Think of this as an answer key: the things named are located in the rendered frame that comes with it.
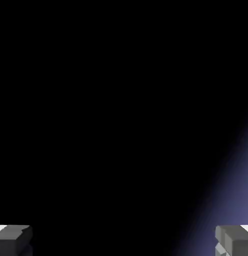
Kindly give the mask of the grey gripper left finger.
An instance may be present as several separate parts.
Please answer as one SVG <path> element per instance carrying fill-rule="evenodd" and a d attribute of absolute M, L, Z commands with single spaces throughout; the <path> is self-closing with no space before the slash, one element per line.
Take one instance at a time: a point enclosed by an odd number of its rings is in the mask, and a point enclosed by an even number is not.
<path fill-rule="evenodd" d="M 33 256 L 30 225 L 0 224 L 0 256 Z"/>

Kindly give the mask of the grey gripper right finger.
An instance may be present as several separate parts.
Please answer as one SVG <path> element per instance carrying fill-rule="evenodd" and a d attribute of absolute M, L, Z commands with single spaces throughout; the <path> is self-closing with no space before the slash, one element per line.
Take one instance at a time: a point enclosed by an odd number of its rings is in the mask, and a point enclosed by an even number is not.
<path fill-rule="evenodd" d="M 248 256 L 248 224 L 218 225 L 215 256 Z"/>

